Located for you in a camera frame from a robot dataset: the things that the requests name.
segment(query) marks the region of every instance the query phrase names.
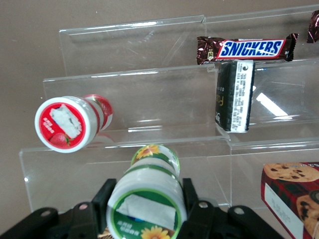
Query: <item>clear plastic shelf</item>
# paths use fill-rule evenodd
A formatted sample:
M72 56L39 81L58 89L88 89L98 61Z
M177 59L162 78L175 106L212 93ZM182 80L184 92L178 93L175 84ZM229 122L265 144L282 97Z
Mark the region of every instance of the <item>clear plastic shelf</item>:
M227 139L233 154L313 148L319 140L319 60L258 62L250 128L215 124L218 65L46 79L48 98L101 94L114 108L112 145Z
M89 146L72 154L44 147L23 149L20 158L31 210L55 207L64 212L92 200L106 179L122 177L141 146ZM200 197L214 199L221 206L230 205L231 161L225 141L166 146L180 159L180 178L191 178Z
M312 12L318 9L319 4L316 4L206 17L206 35L225 39L278 39L298 33L294 59L318 58L318 44L306 43Z
M295 59L317 58L307 44L319 4L221 16L186 16L60 30L67 76L195 65L198 36L285 38L299 33Z
M42 144L21 150L31 209L66 211L91 200L148 143L177 152L181 178L192 178L200 197L220 206L266 208L260 198L264 163L317 161L319 45L306 44L317 9L319 4L61 30L69 77L45 79L46 97L100 94L114 116L78 152L61 154ZM248 132L227 134L217 127L218 63L196 65L196 37L279 38L292 32L300 34L295 61L256 62Z
M203 15L60 30L67 76L192 65Z

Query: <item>sunflower image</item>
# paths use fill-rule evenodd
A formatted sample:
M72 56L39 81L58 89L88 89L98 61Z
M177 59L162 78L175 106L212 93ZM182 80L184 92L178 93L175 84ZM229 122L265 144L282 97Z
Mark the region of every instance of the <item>sunflower image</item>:
M168 231L158 226L152 227L151 230L148 228L143 229L141 237L142 239L170 239Z
M134 162L139 161L141 158L152 156L154 153L160 153L159 146L155 144L147 145L137 152Z

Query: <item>screw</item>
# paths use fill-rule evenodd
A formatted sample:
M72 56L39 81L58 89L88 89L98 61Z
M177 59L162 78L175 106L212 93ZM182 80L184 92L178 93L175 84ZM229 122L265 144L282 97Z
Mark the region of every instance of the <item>screw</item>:
M41 216L46 217L46 216L49 216L50 214L51 214L51 212L49 210L47 210L47 211L44 211L43 213L41 213Z
M235 208L235 209L234 209L234 212L235 212L236 214L239 214L239 215L245 214L244 210L242 210L241 208Z
M80 210L85 210L85 209L87 209L88 208L88 205L87 204L81 204L80 206L79 206L79 209Z
M199 205L200 208L208 208L207 202L199 202L198 205Z

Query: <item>red plaid packaging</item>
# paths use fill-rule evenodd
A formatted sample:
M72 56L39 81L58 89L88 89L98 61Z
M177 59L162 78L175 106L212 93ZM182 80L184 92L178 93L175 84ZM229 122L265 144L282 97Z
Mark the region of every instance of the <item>red plaid packaging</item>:
M319 239L319 162L265 164L261 196L295 239Z

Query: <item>green and white container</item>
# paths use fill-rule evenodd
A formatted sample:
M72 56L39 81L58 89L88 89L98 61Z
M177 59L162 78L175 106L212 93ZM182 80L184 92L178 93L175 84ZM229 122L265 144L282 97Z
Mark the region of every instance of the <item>green and white container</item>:
M176 154L161 144L149 144L140 148L132 158L131 165L145 158L158 158L169 164L179 176L180 165Z
M106 217L115 239L176 238L187 219L176 172L158 158L137 162L118 181Z

